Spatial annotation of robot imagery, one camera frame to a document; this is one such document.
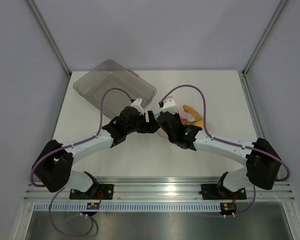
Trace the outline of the clear zip top bag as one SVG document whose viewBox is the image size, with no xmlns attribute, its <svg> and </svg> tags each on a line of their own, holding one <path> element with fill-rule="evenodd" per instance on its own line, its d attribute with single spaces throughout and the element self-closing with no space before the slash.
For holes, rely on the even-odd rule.
<svg viewBox="0 0 300 240">
<path fill-rule="evenodd" d="M 192 124 L 194 118 L 184 111 L 183 105 L 176 104 L 176 106 L 178 110 L 176 114 L 159 111 L 154 115 L 161 130 L 166 133 L 171 141 L 176 141 L 183 136 L 195 136 L 198 131 L 205 129 L 205 127 L 201 128 Z"/>
</svg>

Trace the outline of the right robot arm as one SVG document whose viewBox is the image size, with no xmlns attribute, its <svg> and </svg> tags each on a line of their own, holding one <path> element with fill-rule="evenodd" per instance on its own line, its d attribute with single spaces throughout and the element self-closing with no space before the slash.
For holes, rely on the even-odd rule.
<svg viewBox="0 0 300 240">
<path fill-rule="evenodd" d="M 278 180 L 282 161 L 263 138 L 248 142 L 209 136 L 199 126 L 183 125 L 177 113 L 167 111 L 159 115 L 157 123 L 167 134 L 168 140 L 178 147 L 213 153 L 243 166 L 220 177 L 216 190 L 222 198 L 229 198 L 239 189 L 250 186 L 271 190 Z"/>
</svg>

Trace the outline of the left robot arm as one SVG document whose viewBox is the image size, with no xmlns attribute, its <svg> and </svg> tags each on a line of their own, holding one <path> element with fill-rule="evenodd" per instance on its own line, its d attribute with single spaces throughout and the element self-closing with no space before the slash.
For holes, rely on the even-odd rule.
<svg viewBox="0 0 300 240">
<path fill-rule="evenodd" d="M 153 134 L 159 128 L 151 110 L 140 113 L 136 108 L 127 106 L 97 133 L 77 142 L 50 140 L 32 166 L 30 182 L 37 188 L 47 188 L 51 193 L 72 189 L 87 199 L 93 199 L 98 194 L 97 179 L 87 171 L 73 170 L 73 164 L 121 144 L 129 134 Z"/>
</svg>

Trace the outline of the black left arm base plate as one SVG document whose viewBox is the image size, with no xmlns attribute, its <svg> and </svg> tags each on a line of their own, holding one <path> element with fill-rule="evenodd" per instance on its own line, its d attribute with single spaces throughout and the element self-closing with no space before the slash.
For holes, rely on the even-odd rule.
<svg viewBox="0 0 300 240">
<path fill-rule="evenodd" d="M 88 191 L 81 192 L 79 190 L 71 189 L 69 194 L 70 200 L 112 200 L 114 194 L 113 184 L 99 183 L 93 185 Z"/>
</svg>

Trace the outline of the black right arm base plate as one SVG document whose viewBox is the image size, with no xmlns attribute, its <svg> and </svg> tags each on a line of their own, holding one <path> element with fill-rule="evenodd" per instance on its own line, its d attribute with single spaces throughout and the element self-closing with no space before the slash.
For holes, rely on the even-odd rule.
<svg viewBox="0 0 300 240">
<path fill-rule="evenodd" d="M 200 185 L 200 192 L 203 200 L 246 200 L 247 194 L 245 188 L 240 188 L 236 192 L 227 189 L 218 190 L 216 183 L 205 183 Z"/>
</svg>

